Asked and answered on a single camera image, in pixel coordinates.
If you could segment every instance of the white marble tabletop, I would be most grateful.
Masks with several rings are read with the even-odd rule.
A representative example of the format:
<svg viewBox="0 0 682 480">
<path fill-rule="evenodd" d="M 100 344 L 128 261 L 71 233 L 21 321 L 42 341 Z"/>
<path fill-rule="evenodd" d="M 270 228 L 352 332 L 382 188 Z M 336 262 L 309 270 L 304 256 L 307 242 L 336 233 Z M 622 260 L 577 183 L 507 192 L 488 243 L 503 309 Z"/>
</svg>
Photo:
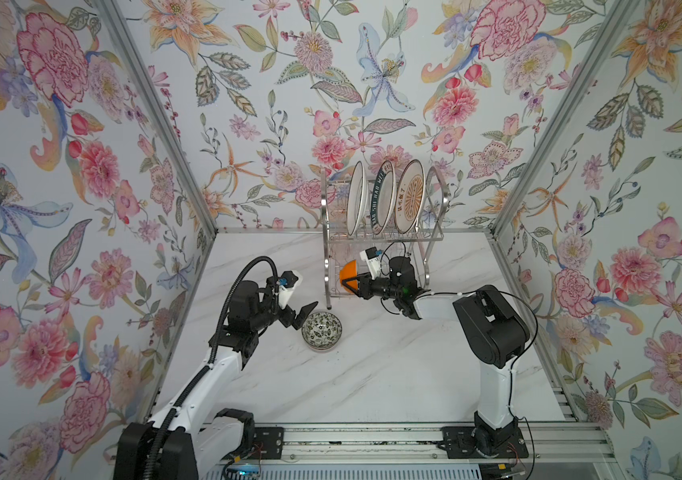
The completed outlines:
<svg viewBox="0 0 682 480">
<path fill-rule="evenodd" d="M 221 303 L 242 268 L 269 255 L 277 270 L 297 270 L 303 284 L 290 305 L 319 301 L 324 310 L 320 234 L 220 234 L 166 378 L 166 402 L 199 367 Z M 470 291 L 484 284 L 507 290 L 483 234 L 447 234 L 432 254 L 435 291 Z M 267 264 L 246 279 L 263 285 Z M 226 387 L 221 408 L 253 412 L 257 422 L 456 422 L 479 404 L 479 360 L 457 322 L 411 320 L 384 311 L 375 298 L 333 299 L 343 324 L 339 343 L 315 352 L 301 332 L 279 323 L 260 338 L 241 376 Z M 564 419 L 534 349 L 515 368 L 513 406 L 531 421 Z"/>
</svg>

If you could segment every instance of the metal dish rack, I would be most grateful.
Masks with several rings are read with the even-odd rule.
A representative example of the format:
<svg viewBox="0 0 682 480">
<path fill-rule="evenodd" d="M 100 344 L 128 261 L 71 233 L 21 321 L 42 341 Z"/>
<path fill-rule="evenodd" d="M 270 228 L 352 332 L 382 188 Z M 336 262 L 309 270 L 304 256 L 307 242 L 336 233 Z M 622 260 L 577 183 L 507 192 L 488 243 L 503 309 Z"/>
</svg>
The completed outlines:
<svg viewBox="0 0 682 480">
<path fill-rule="evenodd" d="M 360 267 L 365 264 L 359 258 L 359 252 L 370 248 L 376 244 L 392 244 L 394 242 L 404 242 L 406 253 L 414 258 L 414 267 L 419 284 L 422 288 L 429 287 L 429 257 L 432 255 L 432 249 L 437 241 L 445 237 L 442 230 L 442 220 L 445 217 L 445 211 L 448 209 L 448 202 L 450 201 L 450 190 L 442 178 L 442 173 L 439 169 L 432 166 L 426 174 L 426 195 L 424 199 L 424 209 L 419 214 L 419 219 L 415 226 L 404 234 L 400 234 L 396 226 L 394 226 L 394 218 L 389 220 L 389 223 L 384 229 L 378 233 L 373 233 L 373 226 L 370 222 L 370 197 L 373 192 L 373 184 L 375 179 L 368 179 L 368 200 L 366 201 L 365 217 L 363 225 L 361 225 L 353 235 L 349 235 L 346 229 L 346 203 L 338 205 L 339 202 L 328 202 L 328 187 L 336 189 L 351 184 L 351 178 L 346 180 L 328 180 L 322 178 L 322 197 L 320 201 L 320 214 L 323 221 L 323 250 L 325 255 L 325 302 L 328 310 L 332 308 L 330 304 L 331 298 L 340 298 L 345 296 L 354 296 L 341 287 L 339 282 L 339 273 L 346 262 L 354 259 L 357 261 L 358 272 Z M 423 212 L 429 212 L 425 221 Z M 341 221 L 331 222 L 331 218 L 340 218 Z M 333 246 L 340 246 L 343 244 L 351 245 L 352 258 L 340 261 L 336 259 L 336 251 Z"/>
</svg>

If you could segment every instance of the floral wallpaper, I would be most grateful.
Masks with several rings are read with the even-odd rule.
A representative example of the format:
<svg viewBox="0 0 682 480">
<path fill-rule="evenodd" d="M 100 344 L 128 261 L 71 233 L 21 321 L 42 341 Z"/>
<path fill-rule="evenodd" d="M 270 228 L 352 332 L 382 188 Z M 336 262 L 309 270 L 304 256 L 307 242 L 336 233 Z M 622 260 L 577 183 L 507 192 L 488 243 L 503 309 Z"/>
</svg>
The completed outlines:
<svg viewBox="0 0 682 480">
<path fill-rule="evenodd" d="M 319 179 L 421 160 L 485 227 L 607 0 L 122 2 L 217 225 L 319 226 Z M 347 192 L 329 192 L 338 208 Z M 435 214 L 425 210 L 428 224 Z"/>
<path fill-rule="evenodd" d="M 0 478 L 110 476 L 168 363 L 212 240 L 144 111 L 89 2 L 0 0 Z"/>
<path fill-rule="evenodd" d="M 682 480 L 682 0 L 611 53 L 500 240 L 580 417 Z"/>
</svg>

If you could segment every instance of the patterned bowl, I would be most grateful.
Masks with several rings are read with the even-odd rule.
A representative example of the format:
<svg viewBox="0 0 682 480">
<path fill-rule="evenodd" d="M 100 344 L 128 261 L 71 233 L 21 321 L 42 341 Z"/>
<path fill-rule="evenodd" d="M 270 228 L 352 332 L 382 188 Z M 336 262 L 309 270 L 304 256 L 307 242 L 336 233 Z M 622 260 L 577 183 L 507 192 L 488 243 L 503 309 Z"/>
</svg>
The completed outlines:
<svg viewBox="0 0 682 480">
<path fill-rule="evenodd" d="M 315 312 L 304 322 L 301 335 L 313 349 L 328 350 L 333 348 L 341 338 L 341 322 L 331 312 Z"/>
</svg>

